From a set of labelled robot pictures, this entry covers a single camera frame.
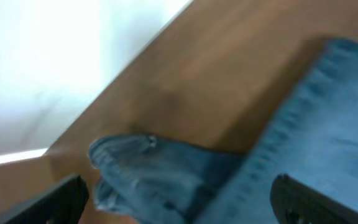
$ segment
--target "blue denim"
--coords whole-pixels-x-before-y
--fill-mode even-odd
[[[195,223],[278,223],[269,196],[281,173],[358,211],[358,43],[328,42],[249,158]]]
[[[243,160],[146,135],[101,138],[89,158],[101,173],[96,208],[143,224],[193,223]]]

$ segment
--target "black object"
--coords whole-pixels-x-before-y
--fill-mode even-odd
[[[0,214],[0,224],[78,224],[88,201],[84,180],[71,175],[46,192]]]
[[[270,203],[281,224],[358,224],[358,213],[283,174],[276,177]]]

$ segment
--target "wooden floor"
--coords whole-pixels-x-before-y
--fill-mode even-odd
[[[246,153],[332,37],[358,40],[358,1],[195,0],[50,148],[55,178],[77,172],[91,186],[86,152],[106,134]],[[87,219],[127,222],[91,204]]]

